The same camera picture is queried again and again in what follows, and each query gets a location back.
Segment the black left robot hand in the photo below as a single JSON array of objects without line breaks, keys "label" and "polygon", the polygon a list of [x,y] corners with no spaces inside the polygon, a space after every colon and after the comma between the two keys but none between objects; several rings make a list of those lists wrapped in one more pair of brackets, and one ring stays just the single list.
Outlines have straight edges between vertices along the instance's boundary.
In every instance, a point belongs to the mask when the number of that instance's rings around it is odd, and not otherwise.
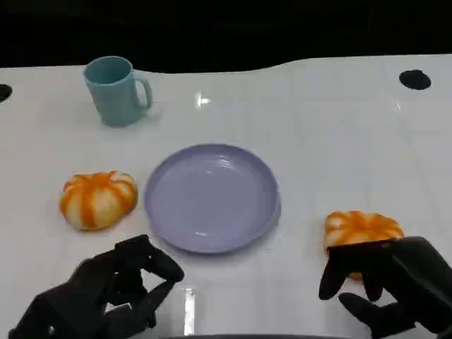
[{"label": "black left robot hand", "polygon": [[182,268],[142,234],[84,260],[65,282],[38,294],[9,338],[130,338],[156,311]]}]

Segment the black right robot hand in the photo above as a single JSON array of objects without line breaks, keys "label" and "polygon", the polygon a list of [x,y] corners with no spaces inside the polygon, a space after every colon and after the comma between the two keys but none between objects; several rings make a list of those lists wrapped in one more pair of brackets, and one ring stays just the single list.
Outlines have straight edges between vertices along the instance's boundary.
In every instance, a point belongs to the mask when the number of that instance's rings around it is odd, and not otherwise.
[{"label": "black right robot hand", "polygon": [[451,267],[423,237],[328,248],[319,298],[334,296],[373,338],[416,324],[451,337]]}]

